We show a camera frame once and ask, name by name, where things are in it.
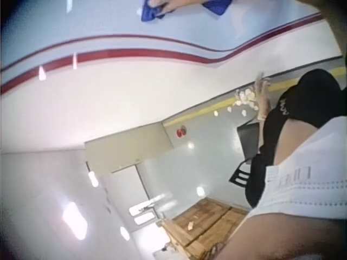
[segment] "white flowers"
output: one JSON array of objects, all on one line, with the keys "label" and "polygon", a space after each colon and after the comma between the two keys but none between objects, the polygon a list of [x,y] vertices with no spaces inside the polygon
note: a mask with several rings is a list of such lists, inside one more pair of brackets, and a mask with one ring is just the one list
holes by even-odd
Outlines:
[{"label": "white flowers", "polygon": [[255,92],[252,87],[245,89],[245,91],[236,90],[235,97],[236,102],[233,106],[249,105],[255,111],[259,109],[255,104]]}]

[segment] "ceiling light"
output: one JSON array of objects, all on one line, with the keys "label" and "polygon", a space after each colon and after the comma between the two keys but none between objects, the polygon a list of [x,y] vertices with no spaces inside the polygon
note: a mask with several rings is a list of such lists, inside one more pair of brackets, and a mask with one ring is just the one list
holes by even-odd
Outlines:
[{"label": "ceiling light", "polygon": [[46,79],[46,73],[44,72],[44,69],[42,66],[39,66],[38,68],[38,80],[44,81]]},{"label": "ceiling light", "polygon": [[99,182],[98,179],[95,177],[95,173],[93,171],[88,173],[89,179],[92,182],[93,187],[98,187],[99,186]]},{"label": "ceiling light", "polygon": [[74,202],[70,202],[64,209],[63,220],[68,224],[78,240],[85,239],[88,223]]},{"label": "ceiling light", "polygon": [[194,145],[193,142],[189,142],[189,143],[188,143],[188,148],[189,148],[189,149],[193,150],[194,147],[195,147],[195,145]]},{"label": "ceiling light", "polygon": [[120,228],[120,234],[122,237],[124,237],[125,240],[129,241],[130,240],[130,235],[128,233],[128,231],[125,229],[125,227],[121,227]]},{"label": "ceiling light", "polygon": [[74,53],[74,56],[72,57],[72,67],[73,69],[77,69],[77,54]]},{"label": "ceiling light", "polygon": [[73,0],[66,0],[66,13],[68,14],[69,12],[72,11],[72,2]]},{"label": "ceiling light", "polygon": [[196,193],[199,197],[204,197],[205,196],[205,190],[203,187],[198,187],[196,188]]},{"label": "ceiling light", "polygon": [[140,7],[139,9],[136,10],[136,14],[138,16],[141,16],[142,15],[142,7]]}]

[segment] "wall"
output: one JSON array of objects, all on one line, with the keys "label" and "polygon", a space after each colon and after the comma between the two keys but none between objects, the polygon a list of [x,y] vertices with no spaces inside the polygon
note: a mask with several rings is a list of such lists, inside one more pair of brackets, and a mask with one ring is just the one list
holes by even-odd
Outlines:
[{"label": "wall", "polygon": [[110,200],[121,215],[129,232],[136,231],[142,226],[137,225],[129,213],[129,208],[147,201],[144,187],[135,166],[119,172],[106,174],[100,178],[103,187],[107,188]]},{"label": "wall", "polygon": [[[2,235],[18,260],[140,259],[133,240],[120,235],[124,223],[106,192],[93,188],[87,173],[84,151],[1,155]],[[62,219],[69,202],[87,220],[84,240]]]},{"label": "wall", "polygon": [[172,149],[161,122],[137,127],[85,143],[89,167],[110,174]]},{"label": "wall", "polygon": [[162,249],[170,241],[163,228],[156,223],[150,224],[132,233],[143,260],[155,260],[153,253]]},{"label": "wall", "polygon": [[[270,92],[273,105],[284,91],[283,87],[288,83],[295,84],[297,78],[315,68],[344,68],[344,61],[340,58],[272,77],[274,86],[279,87],[279,90]],[[344,87],[345,71],[342,69],[342,73],[335,74]],[[235,106],[229,113],[226,101],[233,96],[234,92],[230,92],[166,120],[164,125],[175,149],[138,165],[150,196],[171,193],[176,206],[164,211],[167,217],[174,217],[196,203],[200,199],[196,192],[198,186],[203,186],[210,197],[229,205],[249,208],[244,189],[230,184],[228,179],[244,159],[236,127],[251,119],[256,112],[248,106]],[[214,116],[214,110],[210,109],[214,107],[218,108],[218,116]],[[242,109],[246,109],[246,117],[241,115]],[[183,139],[176,137],[176,130],[181,125],[187,128],[187,136]],[[194,149],[188,147],[189,142],[194,143]]]},{"label": "wall", "polygon": [[[143,23],[137,15],[142,5],[142,0],[74,0],[71,12],[67,13],[66,1],[22,1],[1,33],[2,66],[53,44],[100,35],[150,35],[210,49],[231,50],[265,31],[317,13],[316,9],[296,1],[234,0],[221,17],[196,5],[177,10],[160,21]],[[51,56],[50,60],[76,51],[125,46],[143,48],[146,44],[140,37],[130,37],[127,42],[120,41],[115,45],[109,41],[100,45],[79,43],[74,48],[70,45],[60,56]],[[194,48],[167,41],[152,41],[151,46],[198,54]]]},{"label": "wall", "polygon": [[218,64],[103,60],[48,72],[45,81],[34,70],[34,79],[2,96],[2,149],[83,147],[88,140],[164,120],[248,84],[259,70],[272,75],[337,55],[329,25],[320,22]]}]

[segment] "red alarm bell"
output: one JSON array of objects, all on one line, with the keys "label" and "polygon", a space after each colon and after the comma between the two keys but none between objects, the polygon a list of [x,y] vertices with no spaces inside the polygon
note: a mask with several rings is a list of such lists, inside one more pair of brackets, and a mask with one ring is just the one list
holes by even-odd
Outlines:
[{"label": "red alarm bell", "polygon": [[187,134],[187,129],[185,126],[181,126],[180,129],[176,131],[177,137],[181,138]]}]

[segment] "person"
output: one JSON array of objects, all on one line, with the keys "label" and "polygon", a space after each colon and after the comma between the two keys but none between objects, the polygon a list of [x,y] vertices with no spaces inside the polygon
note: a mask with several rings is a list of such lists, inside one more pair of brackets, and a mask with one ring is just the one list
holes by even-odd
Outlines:
[{"label": "person", "polygon": [[[321,11],[345,56],[343,1],[299,1]],[[257,89],[264,189],[228,243],[204,260],[347,259],[346,90],[328,72],[310,71],[270,110],[265,85]]]}]

